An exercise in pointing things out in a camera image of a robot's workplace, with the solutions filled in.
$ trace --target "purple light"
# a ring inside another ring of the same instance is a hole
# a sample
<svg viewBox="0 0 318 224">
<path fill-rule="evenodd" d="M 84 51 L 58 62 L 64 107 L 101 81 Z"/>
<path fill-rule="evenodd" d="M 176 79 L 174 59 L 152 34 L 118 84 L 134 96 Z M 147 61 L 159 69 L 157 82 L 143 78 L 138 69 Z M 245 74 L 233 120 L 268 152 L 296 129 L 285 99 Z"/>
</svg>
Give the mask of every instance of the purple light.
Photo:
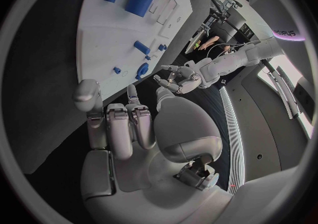
<svg viewBox="0 0 318 224">
<path fill-rule="evenodd" d="M 280 35 L 278 35 L 276 32 L 273 32 L 274 36 L 277 38 L 277 39 L 281 39 L 281 40 L 289 40 L 289 41 L 305 41 L 306 39 L 305 38 L 294 38 L 294 37 L 282 37 Z"/>
</svg>

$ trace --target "person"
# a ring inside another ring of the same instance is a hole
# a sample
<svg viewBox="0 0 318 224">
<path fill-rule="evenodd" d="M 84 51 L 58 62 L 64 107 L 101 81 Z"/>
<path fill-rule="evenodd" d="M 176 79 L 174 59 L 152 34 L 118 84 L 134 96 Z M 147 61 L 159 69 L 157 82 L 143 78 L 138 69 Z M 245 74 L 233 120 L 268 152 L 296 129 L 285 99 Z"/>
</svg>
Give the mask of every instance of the person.
<svg viewBox="0 0 318 224">
<path fill-rule="evenodd" d="M 209 39 L 208 41 L 206 41 L 205 43 L 203 43 L 199 47 L 199 50 L 206 50 L 207 47 L 214 45 L 216 41 L 218 41 L 219 43 L 224 43 L 224 41 L 222 41 L 219 36 L 214 36 L 211 39 Z M 230 49 L 230 46 L 223 46 L 224 51 L 226 51 L 228 49 Z"/>
</svg>

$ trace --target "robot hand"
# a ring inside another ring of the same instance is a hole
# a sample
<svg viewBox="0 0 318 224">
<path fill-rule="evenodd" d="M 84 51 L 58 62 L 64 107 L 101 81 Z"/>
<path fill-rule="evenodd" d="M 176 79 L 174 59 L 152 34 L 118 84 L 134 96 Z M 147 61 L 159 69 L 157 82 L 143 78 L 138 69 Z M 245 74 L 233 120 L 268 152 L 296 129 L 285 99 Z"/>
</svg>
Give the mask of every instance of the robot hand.
<svg viewBox="0 0 318 224">
<path fill-rule="evenodd" d="M 201 84 L 201 76 L 189 67 L 175 65 L 162 65 L 161 67 L 164 70 L 171 71 L 168 80 L 161 79 L 158 75 L 155 75 L 154 79 L 160 86 L 169 89 L 173 93 L 188 93 Z M 176 83 L 174 81 L 176 77 L 185 77 L 185 80 Z"/>
</svg>

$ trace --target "robotic arm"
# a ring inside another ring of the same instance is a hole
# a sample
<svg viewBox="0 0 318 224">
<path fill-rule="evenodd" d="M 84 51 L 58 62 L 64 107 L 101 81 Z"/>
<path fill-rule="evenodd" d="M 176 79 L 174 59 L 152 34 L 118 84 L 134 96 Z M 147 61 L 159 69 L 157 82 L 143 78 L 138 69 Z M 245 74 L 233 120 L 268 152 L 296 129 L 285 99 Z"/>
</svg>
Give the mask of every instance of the robotic arm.
<svg viewBox="0 0 318 224">
<path fill-rule="evenodd" d="M 169 89 L 171 92 L 184 94 L 195 88 L 207 88 L 216 83 L 220 76 L 225 76 L 242 66 L 253 66 L 262 59 L 283 55 L 283 51 L 276 39 L 270 38 L 256 45 L 246 44 L 236 53 L 228 53 L 212 60 L 204 58 L 195 64 L 192 61 L 185 63 L 185 66 L 163 65 L 164 70 L 170 70 L 168 80 L 161 79 L 158 75 L 154 79 L 160 86 Z M 185 80 L 176 83 L 176 77 L 185 77 Z"/>
</svg>

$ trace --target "black floor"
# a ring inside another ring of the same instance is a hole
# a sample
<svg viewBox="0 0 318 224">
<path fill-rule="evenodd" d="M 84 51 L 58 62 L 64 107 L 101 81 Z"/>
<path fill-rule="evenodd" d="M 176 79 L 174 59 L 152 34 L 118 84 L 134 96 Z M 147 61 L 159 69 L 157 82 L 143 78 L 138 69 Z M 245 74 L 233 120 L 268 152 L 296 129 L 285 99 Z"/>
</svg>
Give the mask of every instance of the black floor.
<svg viewBox="0 0 318 224">
<path fill-rule="evenodd" d="M 174 62 L 183 65 L 187 59 L 180 55 Z M 167 71 L 157 73 L 167 78 Z M 147 105 L 153 119 L 157 115 L 155 90 L 158 85 L 151 78 L 137 85 L 137 92 L 142 104 Z M 229 141 L 227 123 L 219 90 L 216 86 L 207 89 L 195 89 L 184 94 L 185 97 L 201 106 L 215 121 L 223 140 L 223 151 L 212 167 L 220 174 L 217 183 L 227 190 L 229 177 Z M 114 103 L 128 104 L 127 95 L 123 94 Z M 81 169 L 87 152 L 90 151 L 86 123 L 74 131 L 46 161 L 31 175 L 26 175 L 37 192 L 56 211 L 73 223 L 94 223 L 84 208 L 80 192 Z"/>
</svg>

